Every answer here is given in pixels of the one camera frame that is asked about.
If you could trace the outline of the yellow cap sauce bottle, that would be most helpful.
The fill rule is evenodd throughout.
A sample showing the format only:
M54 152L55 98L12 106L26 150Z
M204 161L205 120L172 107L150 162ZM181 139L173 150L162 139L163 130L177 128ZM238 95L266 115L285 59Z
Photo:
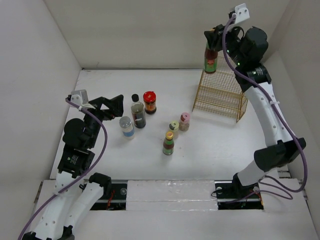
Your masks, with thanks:
M167 131L163 141L162 152L167 156L172 155L174 152L174 145L174 133L172 131Z
M209 48L208 43L206 44L204 52L204 71L207 74L213 74L217 70L218 63L218 52Z

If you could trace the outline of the tall dark soy sauce bottle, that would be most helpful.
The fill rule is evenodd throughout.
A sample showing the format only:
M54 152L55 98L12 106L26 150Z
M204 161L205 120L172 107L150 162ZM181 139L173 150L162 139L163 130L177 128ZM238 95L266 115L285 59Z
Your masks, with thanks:
M143 129L146 126L146 116L145 116L145 108L142 102L140 102L139 96L137 94L133 94L131 96L132 104L131 104L131 114L133 118L133 122L136 128Z

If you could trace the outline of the red lid sauce jar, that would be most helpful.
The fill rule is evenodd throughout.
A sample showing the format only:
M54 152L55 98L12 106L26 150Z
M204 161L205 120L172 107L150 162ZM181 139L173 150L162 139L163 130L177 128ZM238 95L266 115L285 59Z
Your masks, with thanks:
M153 115L157 111L156 94L154 91L146 91L143 94L144 110L147 114Z

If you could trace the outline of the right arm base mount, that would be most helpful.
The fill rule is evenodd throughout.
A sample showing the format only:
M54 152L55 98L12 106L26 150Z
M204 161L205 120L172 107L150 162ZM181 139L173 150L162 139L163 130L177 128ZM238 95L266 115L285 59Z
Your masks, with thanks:
M211 197L217 200L218 210L263 210L258 184L237 190L231 182L216 182Z

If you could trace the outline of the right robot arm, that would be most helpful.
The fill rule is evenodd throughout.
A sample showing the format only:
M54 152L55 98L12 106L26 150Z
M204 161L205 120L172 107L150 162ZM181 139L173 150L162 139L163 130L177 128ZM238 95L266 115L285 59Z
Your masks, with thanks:
M243 29L235 26L227 30L220 24L205 31L209 50L222 51L225 60L235 74L236 81L253 109L261 125L265 148L256 150L253 161L233 176L231 191L237 197L243 197L267 173L302 158L303 180L296 192L302 191L308 179L306 147L304 138L297 138L288 126L280 110L279 102L273 91L272 80L261 59L268 49L267 34L260 28L251 27L239 37Z

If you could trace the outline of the silver lid white granule jar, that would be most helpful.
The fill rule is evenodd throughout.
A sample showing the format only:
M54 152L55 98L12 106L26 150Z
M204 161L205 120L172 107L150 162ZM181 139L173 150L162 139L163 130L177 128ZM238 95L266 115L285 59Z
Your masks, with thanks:
M135 137L135 129L130 117L121 117L119 120L119 126L125 138L132 140Z

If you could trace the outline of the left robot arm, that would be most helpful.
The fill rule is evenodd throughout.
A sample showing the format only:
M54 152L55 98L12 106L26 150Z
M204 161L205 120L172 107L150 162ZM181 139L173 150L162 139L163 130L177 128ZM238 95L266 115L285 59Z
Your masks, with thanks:
M84 118L73 118L65 124L53 194L26 223L20 240L73 240L77 227L97 200L113 196L109 176L95 172L88 183L83 179L106 150L108 133L103 122L124 113L123 95L88 100L86 91L74 91L65 101Z

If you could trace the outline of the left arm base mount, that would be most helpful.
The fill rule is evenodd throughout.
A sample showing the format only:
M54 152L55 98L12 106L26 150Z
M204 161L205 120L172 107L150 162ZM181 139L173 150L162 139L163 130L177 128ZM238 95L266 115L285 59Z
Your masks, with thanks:
M127 203L127 181L113 182L109 195L103 195L91 207L91 211L122 211Z

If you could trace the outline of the pink lid spice shaker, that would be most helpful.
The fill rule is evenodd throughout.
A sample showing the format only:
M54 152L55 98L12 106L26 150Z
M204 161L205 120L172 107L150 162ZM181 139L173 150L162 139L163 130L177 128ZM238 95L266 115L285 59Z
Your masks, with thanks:
M183 112L180 115L180 119L179 119L179 130L180 131L187 131L190 127L190 114L188 112Z

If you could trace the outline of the yellow-green lid spice shaker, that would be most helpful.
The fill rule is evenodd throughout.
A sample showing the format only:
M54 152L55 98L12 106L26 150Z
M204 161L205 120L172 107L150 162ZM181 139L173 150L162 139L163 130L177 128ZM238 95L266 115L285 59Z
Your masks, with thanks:
M169 123L169 130L173 132L173 139L176 140L179 137L179 122L174 120Z

